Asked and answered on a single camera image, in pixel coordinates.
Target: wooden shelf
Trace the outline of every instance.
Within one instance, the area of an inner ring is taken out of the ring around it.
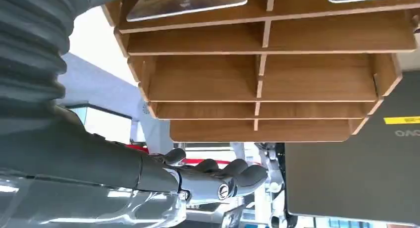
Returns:
[[[268,56],[261,101],[374,102],[367,55]]]
[[[128,52],[132,56],[330,54],[409,52],[416,48],[412,26],[403,11],[273,21],[266,35],[268,44],[263,47],[262,22],[143,32],[130,35]]]
[[[263,46],[263,23],[209,26],[130,35],[128,52],[137,55],[253,54]]]
[[[155,115],[169,120],[363,119],[375,103],[157,103]]]
[[[258,131],[250,120],[174,120],[174,141],[189,142],[321,142],[349,138],[348,120],[262,120]]]
[[[261,103],[259,119],[363,119],[371,103]]]
[[[127,13],[125,13],[121,16],[120,31],[122,33],[134,33],[266,20],[285,20],[391,11],[420,7],[420,0],[372,0],[341,4],[331,3],[328,0],[275,0],[273,11],[266,11],[266,3],[267,0],[249,0],[246,5],[239,7],[139,22],[127,22],[125,20]]]
[[[158,57],[152,102],[253,102],[255,56]]]
[[[272,22],[269,51],[284,54],[410,52],[417,48],[403,11]]]
[[[136,1],[104,12],[152,116],[180,142],[344,141],[400,82],[395,53],[417,46],[407,9],[420,0],[249,0],[127,22]]]
[[[170,120],[254,119],[255,103],[158,103],[156,116]]]

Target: window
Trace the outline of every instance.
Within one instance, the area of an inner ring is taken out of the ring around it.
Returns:
[[[334,218],[330,218],[328,223],[331,228],[371,228],[370,223],[367,222],[346,221]]]
[[[337,219],[329,219],[329,227],[339,228],[340,224],[338,223]]]

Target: robotic arm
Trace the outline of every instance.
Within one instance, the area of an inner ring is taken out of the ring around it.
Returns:
[[[242,160],[171,166],[87,133],[54,104],[75,17],[108,1],[0,0],[0,227],[169,227],[182,204],[246,195],[266,179]]]

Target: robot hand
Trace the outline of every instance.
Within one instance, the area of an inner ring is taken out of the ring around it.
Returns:
[[[266,170],[257,165],[248,167],[242,159],[236,159],[224,169],[215,160],[207,159],[196,166],[180,166],[186,155],[182,149],[174,149],[166,155],[150,155],[154,160],[170,165],[172,175],[180,184],[180,196],[190,204],[220,202],[229,197],[245,196],[255,191],[267,179]]]

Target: wooden board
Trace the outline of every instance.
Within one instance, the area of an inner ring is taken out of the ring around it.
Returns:
[[[261,101],[374,102],[367,55],[268,56]]]
[[[377,54],[370,56],[375,73],[378,95],[386,97],[403,79],[398,60],[394,54]]]
[[[177,142],[321,142],[344,141],[348,120],[174,120],[170,136]]]
[[[154,102],[253,102],[255,56],[157,58],[148,98]]]
[[[125,16],[122,14],[120,30],[122,33],[134,33],[265,20],[285,20],[401,10],[419,7],[420,0],[372,0],[341,4],[331,3],[328,0],[275,0],[273,11],[266,11],[267,0],[249,0],[246,5],[239,7],[138,22],[127,22],[125,20],[126,14]]]
[[[121,1],[122,0],[113,0],[101,6],[110,26],[116,26],[119,23],[122,4]]]
[[[136,33],[130,34],[128,52],[133,56],[388,53],[416,47],[405,13],[390,11]]]

